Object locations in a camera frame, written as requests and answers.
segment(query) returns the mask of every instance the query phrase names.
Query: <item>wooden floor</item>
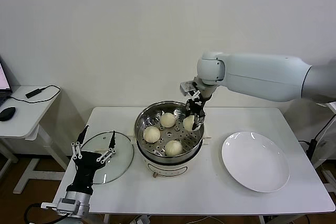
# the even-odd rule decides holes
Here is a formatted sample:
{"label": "wooden floor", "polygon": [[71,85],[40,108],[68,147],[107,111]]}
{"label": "wooden floor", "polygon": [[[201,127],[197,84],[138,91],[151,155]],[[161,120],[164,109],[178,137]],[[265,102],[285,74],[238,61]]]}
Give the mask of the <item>wooden floor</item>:
{"label": "wooden floor", "polygon": [[[22,224],[23,214],[27,206],[38,202],[52,202],[60,182],[46,180],[30,180],[24,191],[20,195],[13,194],[13,189],[29,164],[29,158],[20,158],[17,164],[12,164],[4,178],[0,180],[0,223]],[[6,162],[5,157],[0,156],[0,167]],[[323,164],[324,169],[332,171],[336,177],[336,166],[334,163]],[[62,172],[62,168],[51,158],[42,159],[36,170],[53,170]],[[321,172],[319,176],[323,182],[326,182]],[[126,224],[134,219],[135,216],[113,215],[110,223]],[[308,215],[311,224],[336,224],[336,213]],[[36,224],[45,223],[58,218],[52,210],[33,209],[29,214],[29,220]],[[202,219],[202,217],[191,216],[152,216],[152,224],[185,224],[190,221]],[[258,224],[260,223],[256,216],[239,217],[218,217],[225,224]],[[199,224],[220,223],[214,219],[206,219]],[[308,219],[303,216],[294,221],[295,224],[308,224]]]}

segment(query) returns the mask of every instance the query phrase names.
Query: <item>white table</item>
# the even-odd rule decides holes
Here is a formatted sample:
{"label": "white table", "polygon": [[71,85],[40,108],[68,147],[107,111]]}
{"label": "white table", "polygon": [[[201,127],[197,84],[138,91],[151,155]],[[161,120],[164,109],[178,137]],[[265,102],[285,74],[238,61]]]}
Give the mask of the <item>white table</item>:
{"label": "white table", "polygon": [[[86,140],[112,130],[132,135],[135,118],[142,109],[94,108]],[[206,108],[205,111],[207,135],[212,139],[209,145],[202,146],[190,171],[174,178],[153,178],[135,145],[133,162],[124,175],[111,183],[93,186],[90,212],[220,216],[293,215],[335,210],[323,183],[278,109]],[[283,150],[291,172],[283,189],[258,193],[230,176],[220,152],[225,138],[238,131],[258,132]],[[65,196],[75,172],[71,161],[54,203]]]}
{"label": "white table", "polygon": [[[37,89],[43,88],[41,86],[19,86],[13,87],[13,94],[11,96],[28,101],[40,101],[51,98],[58,89],[55,87],[49,87],[42,91],[42,93],[27,99],[25,94]],[[0,138],[3,142],[10,145],[10,140],[6,138],[23,138],[28,141],[33,141],[36,139],[37,134],[41,136],[44,141],[44,148],[48,153],[64,168],[67,168],[69,159],[60,150],[60,148],[51,140],[47,132],[41,127],[39,121],[47,112],[51,104],[54,102],[57,96],[55,96],[50,101],[29,104],[26,102],[16,101],[14,99],[8,99],[4,104],[0,106],[2,111],[8,107],[15,107],[16,112],[14,116],[6,121],[0,122]],[[0,143],[0,152],[8,158],[6,165],[0,172],[0,176],[3,175],[5,170],[8,168],[11,162],[16,163],[17,158],[6,148],[6,146]],[[13,193],[20,194],[27,184],[29,179],[48,179],[48,180],[61,180],[64,173],[61,172],[44,172],[44,171],[34,171],[39,159],[33,158],[26,168],[24,174],[19,180],[17,186],[15,187]]]}

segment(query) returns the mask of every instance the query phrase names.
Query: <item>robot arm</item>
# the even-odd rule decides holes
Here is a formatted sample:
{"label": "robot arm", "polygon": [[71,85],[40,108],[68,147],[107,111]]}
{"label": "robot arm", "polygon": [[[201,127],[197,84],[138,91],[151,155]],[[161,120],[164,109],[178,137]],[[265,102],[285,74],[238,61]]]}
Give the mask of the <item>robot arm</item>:
{"label": "robot arm", "polygon": [[[197,77],[181,83],[180,89],[191,97],[186,115],[196,115],[197,128],[204,121],[204,104],[218,86],[276,102],[307,98],[329,103],[336,101],[335,80],[336,65],[311,66],[289,56],[207,52],[198,61]],[[201,113],[190,106],[195,100]]]}
{"label": "robot arm", "polygon": [[108,150],[103,153],[81,151],[88,126],[78,136],[72,147],[72,160],[77,165],[74,181],[67,187],[65,198],[60,198],[57,204],[42,203],[41,208],[52,208],[59,214],[68,214],[69,217],[85,218],[89,213],[89,200],[93,194],[93,177],[98,169],[105,166],[106,162],[115,154],[115,135],[113,132]]}

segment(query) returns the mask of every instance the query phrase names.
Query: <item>steamer basket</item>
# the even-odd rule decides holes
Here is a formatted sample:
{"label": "steamer basket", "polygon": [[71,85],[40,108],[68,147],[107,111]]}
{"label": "steamer basket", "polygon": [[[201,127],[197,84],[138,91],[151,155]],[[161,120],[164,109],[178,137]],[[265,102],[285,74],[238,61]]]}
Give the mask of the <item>steamer basket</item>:
{"label": "steamer basket", "polygon": [[[160,124],[163,113],[172,113],[176,117],[176,124],[171,128],[165,128]],[[183,127],[185,118],[185,104],[174,101],[163,101],[150,105],[144,109],[136,119],[134,132],[138,148],[149,160],[160,165],[177,165],[189,161],[201,148],[204,126],[199,130],[189,132]],[[148,143],[143,139],[143,131],[149,126],[155,126],[160,130],[161,137],[155,143]],[[183,153],[168,157],[165,155],[165,145],[170,140],[180,141]]]}

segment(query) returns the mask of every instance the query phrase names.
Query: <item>steamed bun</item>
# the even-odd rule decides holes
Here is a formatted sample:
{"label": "steamed bun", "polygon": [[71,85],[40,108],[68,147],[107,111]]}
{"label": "steamed bun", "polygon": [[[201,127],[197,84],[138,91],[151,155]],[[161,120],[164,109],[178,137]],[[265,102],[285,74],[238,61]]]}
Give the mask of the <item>steamed bun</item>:
{"label": "steamed bun", "polygon": [[171,140],[168,143],[166,143],[164,150],[168,157],[174,157],[180,155],[183,151],[182,144],[176,140]]}
{"label": "steamed bun", "polygon": [[175,125],[176,118],[172,113],[164,113],[160,118],[160,123],[163,127],[170,128]]}
{"label": "steamed bun", "polygon": [[187,131],[193,131],[193,125],[194,125],[194,117],[193,115],[188,116],[187,118],[183,119],[183,127]]}
{"label": "steamed bun", "polygon": [[148,143],[155,143],[160,139],[160,131],[154,126],[149,126],[143,131],[143,138]]}

